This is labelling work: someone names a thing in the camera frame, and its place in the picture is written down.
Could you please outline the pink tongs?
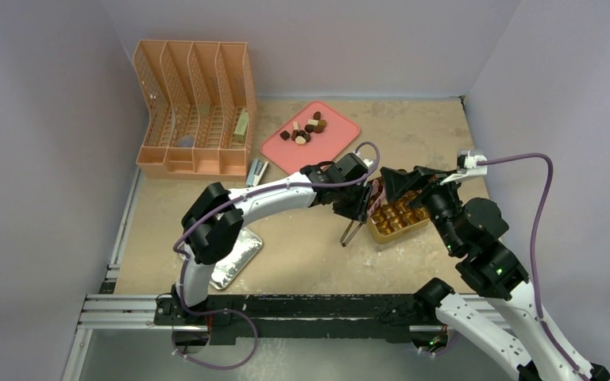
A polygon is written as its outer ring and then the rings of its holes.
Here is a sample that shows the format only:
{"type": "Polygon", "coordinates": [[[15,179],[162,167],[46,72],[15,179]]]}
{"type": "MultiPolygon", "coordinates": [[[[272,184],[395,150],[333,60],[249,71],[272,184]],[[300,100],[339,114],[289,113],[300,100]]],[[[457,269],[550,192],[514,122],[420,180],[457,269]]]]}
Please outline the pink tongs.
{"type": "Polygon", "coordinates": [[[368,217],[371,217],[375,211],[384,202],[386,196],[384,192],[384,180],[382,178],[374,179],[371,182],[372,189],[369,199],[369,205],[367,208],[368,217]]]}

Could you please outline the gold chocolate box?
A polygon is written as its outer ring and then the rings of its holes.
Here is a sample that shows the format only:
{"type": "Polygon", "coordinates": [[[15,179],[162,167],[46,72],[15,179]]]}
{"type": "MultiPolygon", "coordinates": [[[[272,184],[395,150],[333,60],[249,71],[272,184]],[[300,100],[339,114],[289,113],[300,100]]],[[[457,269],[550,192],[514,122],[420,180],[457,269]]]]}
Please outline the gold chocolate box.
{"type": "Polygon", "coordinates": [[[367,229],[376,243],[387,244],[430,223],[429,215],[424,209],[409,207],[416,195],[416,192],[409,191],[397,202],[389,203],[384,200],[369,217],[367,229]]]}

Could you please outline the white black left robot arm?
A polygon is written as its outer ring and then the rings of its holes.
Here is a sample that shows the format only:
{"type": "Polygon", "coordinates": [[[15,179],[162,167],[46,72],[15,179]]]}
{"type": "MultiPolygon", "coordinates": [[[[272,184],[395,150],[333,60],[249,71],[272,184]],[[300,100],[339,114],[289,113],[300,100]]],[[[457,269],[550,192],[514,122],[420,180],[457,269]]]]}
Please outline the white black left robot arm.
{"type": "Polygon", "coordinates": [[[368,178],[378,163],[378,159],[363,159],[350,152],[338,161],[308,164],[283,179],[256,187],[207,186],[184,214],[183,234],[173,246],[184,257],[174,285],[178,298],[174,314],[187,325],[203,319],[216,264],[233,251],[241,230],[255,221],[289,210],[330,205],[338,216],[365,222],[372,190],[368,178]]]}

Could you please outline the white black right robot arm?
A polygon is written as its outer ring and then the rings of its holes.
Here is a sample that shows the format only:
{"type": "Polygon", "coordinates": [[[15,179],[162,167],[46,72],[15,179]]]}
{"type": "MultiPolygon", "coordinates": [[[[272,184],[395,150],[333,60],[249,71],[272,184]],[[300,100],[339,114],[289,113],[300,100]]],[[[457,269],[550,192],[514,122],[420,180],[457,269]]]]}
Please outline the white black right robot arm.
{"type": "Polygon", "coordinates": [[[569,343],[537,299],[535,285],[518,257],[501,241],[508,230],[497,204],[487,198],[462,202],[462,182],[482,177],[476,164],[452,171],[415,167],[406,172],[383,167],[391,202],[410,191],[414,208],[424,208],[465,283],[492,306],[508,330],[468,306],[444,281],[434,278],[415,295],[423,322],[437,319],[455,329],[499,364],[513,380],[610,380],[602,365],[584,358],[569,343]]]}

